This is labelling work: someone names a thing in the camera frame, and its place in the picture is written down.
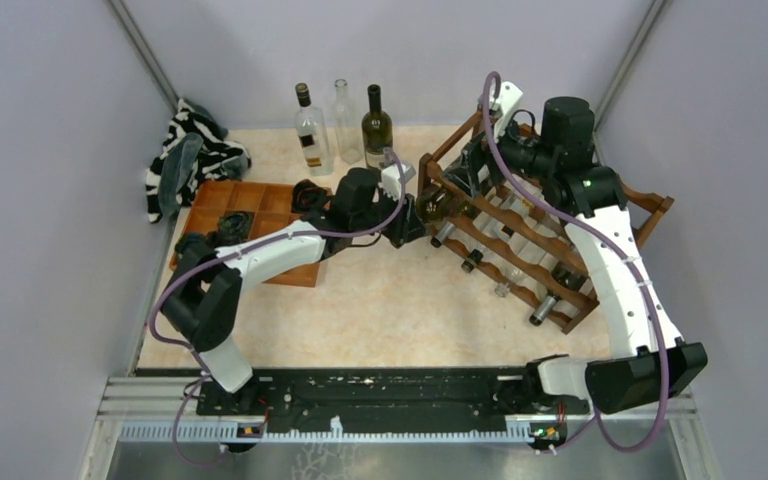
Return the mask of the brown wooden wine rack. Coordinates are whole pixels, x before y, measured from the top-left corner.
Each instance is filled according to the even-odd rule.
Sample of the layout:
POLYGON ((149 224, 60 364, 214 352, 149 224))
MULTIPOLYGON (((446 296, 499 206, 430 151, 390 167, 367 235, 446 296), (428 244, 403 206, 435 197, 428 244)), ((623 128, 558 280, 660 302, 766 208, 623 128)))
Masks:
MULTIPOLYGON (((558 262, 563 263, 569 270, 586 276, 583 260, 578 253, 573 251, 572 244, 560 221, 551 214, 538 209, 530 201, 520 199, 506 184, 494 187, 487 194, 472 199, 462 194, 455 185, 443 177, 444 169, 440 166, 440 161, 467 134, 477 137, 482 133, 483 128, 479 125, 480 120, 481 112, 476 111, 440 147, 420 158, 418 192, 421 194, 429 186, 441 186, 450 190, 461 200, 469 201, 475 205, 480 210, 480 214, 475 219, 457 215, 445 220, 456 225, 456 231, 463 232, 467 238, 472 237, 484 243, 492 250, 491 253, 499 257, 498 262, 493 262, 486 255, 473 271, 479 271, 498 283, 505 280, 500 271, 502 260, 514 263, 528 273, 531 280, 524 286, 514 286, 509 294, 533 309, 540 305, 548 291, 560 295, 561 302, 576 308, 575 314, 570 316, 554 307, 544 323, 551 321, 563 333, 568 334, 599 306, 595 289, 590 288, 585 291, 581 287, 578 291, 569 290, 552 278, 551 270, 547 269, 542 262, 535 265, 520 260, 508 246, 511 240, 504 242, 485 236, 480 232, 485 226, 507 226, 514 231, 514 234, 525 237, 543 250, 545 252, 544 259, 552 257, 556 260, 555 265, 558 262)), ((466 243, 453 239, 451 236, 442 246, 459 255, 463 260, 468 255, 466 243)))

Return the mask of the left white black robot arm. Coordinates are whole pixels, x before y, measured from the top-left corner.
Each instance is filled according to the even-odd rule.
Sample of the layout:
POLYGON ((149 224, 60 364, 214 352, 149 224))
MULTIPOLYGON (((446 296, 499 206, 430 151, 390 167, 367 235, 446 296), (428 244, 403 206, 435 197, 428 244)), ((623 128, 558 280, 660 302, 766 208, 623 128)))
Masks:
POLYGON ((411 164, 399 162, 379 173, 352 168, 327 205, 276 232, 217 248, 195 241, 183 249, 151 315, 163 315, 182 336, 202 371, 221 387, 224 405, 245 414, 260 399, 253 368, 232 338, 242 294, 327 260, 359 237, 379 234, 399 248, 425 236, 415 198, 406 189, 415 174, 411 164))

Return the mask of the dark green wine bottle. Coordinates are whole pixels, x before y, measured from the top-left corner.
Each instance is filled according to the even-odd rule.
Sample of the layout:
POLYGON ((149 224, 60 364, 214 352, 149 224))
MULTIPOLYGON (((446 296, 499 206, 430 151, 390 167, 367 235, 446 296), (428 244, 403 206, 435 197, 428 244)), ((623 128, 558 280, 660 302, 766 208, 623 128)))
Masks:
POLYGON ((441 186, 429 186, 416 200, 420 219, 426 225, 438 225, 449 217, 463 215, 475 219, 480 210, 469 201, 461 200, 450 190, 441 186))

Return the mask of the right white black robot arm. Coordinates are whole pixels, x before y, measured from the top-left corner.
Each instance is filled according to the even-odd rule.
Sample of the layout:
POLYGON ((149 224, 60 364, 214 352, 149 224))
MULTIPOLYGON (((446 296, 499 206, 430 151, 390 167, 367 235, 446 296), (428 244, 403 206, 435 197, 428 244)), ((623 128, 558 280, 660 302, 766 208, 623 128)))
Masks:
POLYGON ((707 351, 684 339, 658 298, 633 236, 620 177, 594 159, 589 103, 567 96, 547 100, 537 136, 521 133, 514 103, 486 103, 482 121, 491 130, 461 155, 467 190, 477 188, 482 171, 493 181, 538 181, 538 205, 563 221, 609 326, 608 359, 535 362, 537 375, 523 385, 527 406, 548 412, 569 395, 591 401, 601 414, 615 414, 682 393, 707 367, 707 351))

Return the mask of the olive wine bottle grey cap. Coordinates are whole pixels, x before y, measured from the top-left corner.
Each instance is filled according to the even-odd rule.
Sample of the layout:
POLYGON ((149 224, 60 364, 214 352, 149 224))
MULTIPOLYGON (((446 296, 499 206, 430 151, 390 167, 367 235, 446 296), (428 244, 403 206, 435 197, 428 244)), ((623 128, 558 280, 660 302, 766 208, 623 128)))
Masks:
MULTIPOLYGON (((563 263, 560 262, 558 262, 552 269, 551 276, 561 286, 575 291, 580 290, 587 280, 585 275, 569 270, 563 263)), ((548 291, 540 305, 529 317, 529 322, 534 326, 541 326, 547 319, 549 313, 560 300, 560 295, 553 293, 552 291, 548 291)))

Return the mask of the dark wine bottle black cap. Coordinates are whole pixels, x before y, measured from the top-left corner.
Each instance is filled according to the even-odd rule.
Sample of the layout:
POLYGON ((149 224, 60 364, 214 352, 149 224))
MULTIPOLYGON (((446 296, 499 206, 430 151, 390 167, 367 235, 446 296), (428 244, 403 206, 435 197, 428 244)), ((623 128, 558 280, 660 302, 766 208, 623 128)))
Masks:
POLYGON ((365 163, 370 169, 381 170, 385 164, 386 148, 393 145, 392 119, 382 108, 381 87, 367 87, 369 111, 361 121, 365 163))

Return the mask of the slim clear glass bottle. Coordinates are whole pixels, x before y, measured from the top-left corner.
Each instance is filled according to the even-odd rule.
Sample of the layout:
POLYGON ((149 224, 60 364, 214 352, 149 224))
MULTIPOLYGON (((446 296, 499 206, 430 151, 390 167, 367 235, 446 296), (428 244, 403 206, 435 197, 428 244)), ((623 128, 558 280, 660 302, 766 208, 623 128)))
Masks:
MULTIPOLYGON (((519 234, 512 236, 508 246, 520 260, 530 264, 539 265, 545 256, 543 250, 519 234)), ((505 280, 498 282, 494 289, 499 297, 507 296, 514 286, 524 286, 531 280, 528 273, 508 260, 502 260, 500 271, 505 280)))

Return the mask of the clear square spirit bottle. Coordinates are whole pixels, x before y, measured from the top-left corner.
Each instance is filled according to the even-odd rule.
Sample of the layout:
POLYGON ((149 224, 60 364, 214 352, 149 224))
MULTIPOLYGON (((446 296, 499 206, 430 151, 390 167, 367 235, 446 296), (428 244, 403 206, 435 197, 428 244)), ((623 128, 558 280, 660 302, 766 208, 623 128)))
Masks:
POLYGON ((295 93, 299 110, 294 117, 294 126, 305 165, 312 176, 330 175, 334 170, 334 159, 329 146, 324 113, 313 104, 306 83, 297 83, 295 93))

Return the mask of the green wine bottle silver neck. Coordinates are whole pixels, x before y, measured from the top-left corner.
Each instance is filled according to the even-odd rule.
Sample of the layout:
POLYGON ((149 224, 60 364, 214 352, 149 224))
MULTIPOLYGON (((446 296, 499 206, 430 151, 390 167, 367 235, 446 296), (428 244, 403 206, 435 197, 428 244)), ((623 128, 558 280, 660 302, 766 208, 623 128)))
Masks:
POLYGON ((457 226, 451 221, 444 221, 432 235, 430 244, 433 248, 440 248, 443 243, 455 232, 457 226))

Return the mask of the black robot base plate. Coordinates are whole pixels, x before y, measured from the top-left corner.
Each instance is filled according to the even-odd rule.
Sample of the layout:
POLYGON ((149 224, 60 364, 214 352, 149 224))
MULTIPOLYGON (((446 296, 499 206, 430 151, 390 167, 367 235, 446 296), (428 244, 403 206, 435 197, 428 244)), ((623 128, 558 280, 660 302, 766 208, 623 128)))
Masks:
POLYGON ((319 433, 338 418, 351 434, 502 431, 509 415, 589 415, 584 400, 553 397, 524 367, 257 368, 236 393, 200 389, 200 416, 254 416, 269 433, 319 433))

